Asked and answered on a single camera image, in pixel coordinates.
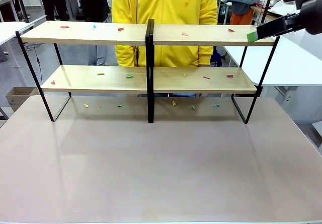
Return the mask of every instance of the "black pants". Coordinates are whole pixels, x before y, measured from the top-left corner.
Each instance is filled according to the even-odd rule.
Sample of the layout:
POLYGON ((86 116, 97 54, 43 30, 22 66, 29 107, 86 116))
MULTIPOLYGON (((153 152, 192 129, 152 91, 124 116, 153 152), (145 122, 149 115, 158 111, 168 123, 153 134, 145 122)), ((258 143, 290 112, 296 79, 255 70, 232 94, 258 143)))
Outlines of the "black pants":
POLYGON ((42 0, 47 20, 55 20, 55 8, 61 21, 68 21, 66 0, 42 0))

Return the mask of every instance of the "shelf board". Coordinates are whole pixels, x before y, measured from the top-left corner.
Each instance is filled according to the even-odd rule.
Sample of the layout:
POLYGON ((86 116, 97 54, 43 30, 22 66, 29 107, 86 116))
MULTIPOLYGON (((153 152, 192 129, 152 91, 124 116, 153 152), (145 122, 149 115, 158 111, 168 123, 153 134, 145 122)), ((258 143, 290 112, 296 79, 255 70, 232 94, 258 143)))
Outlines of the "shelf board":
POLYGON ((145 45, 145 24, 46 21, 22 35, 24 43, 145 45))
POLYGON ((156 67, 154 92, 253 94, 256 87, 241 68, 156 67), (227 78, 228 74, 232 74, 233 78, 227 78))
POLYGON ((274 40, 248 43, 247 34, 256 31, 253 25, 155 25, 155 45, 189 46, 272 46, 274 40))
POLYGON ((146 94, 143 67, 61 65, 41 86, 46 92, 146 94))

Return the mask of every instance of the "cardboard box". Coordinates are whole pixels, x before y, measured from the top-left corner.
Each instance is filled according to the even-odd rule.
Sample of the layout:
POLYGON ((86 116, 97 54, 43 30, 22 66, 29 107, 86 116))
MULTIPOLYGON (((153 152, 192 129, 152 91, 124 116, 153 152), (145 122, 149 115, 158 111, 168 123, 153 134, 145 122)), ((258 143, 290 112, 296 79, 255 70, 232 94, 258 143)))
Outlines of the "cardboard box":
POLYGON ((33 95, 39 95, 36 87, 13 87, 6 95, 7 101, 15 112, 18 108, 33 95))

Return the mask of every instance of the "green object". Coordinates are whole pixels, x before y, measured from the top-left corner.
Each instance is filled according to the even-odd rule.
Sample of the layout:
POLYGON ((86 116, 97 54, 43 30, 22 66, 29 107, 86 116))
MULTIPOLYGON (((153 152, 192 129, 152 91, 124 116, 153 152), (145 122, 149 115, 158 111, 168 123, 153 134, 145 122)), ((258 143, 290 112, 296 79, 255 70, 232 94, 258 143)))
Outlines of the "green object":
POLYGON ((247 40, 248 40, 248 43, 254 43, 255 41, 257 41, 258 40, 257 31, 253 33, 249 33, 247 35, 247 40))

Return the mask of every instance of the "yellow jacket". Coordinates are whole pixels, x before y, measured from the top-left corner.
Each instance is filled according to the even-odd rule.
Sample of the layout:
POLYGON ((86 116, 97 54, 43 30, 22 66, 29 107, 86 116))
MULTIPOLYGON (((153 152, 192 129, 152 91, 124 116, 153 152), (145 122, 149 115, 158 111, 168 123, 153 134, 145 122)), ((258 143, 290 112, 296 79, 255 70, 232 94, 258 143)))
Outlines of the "yellow jacket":
MULTIPOLYGON (((217 24, 216 0, 112 0, 113 23, 217 24)), ((137 66, 133 46, 116 46, 120 66, 137 66)), ((212 46, 156 46, 155 66, 209 65, 212 46)), ((145 66, 145 47, 139 47, 138 66, 145 66)))

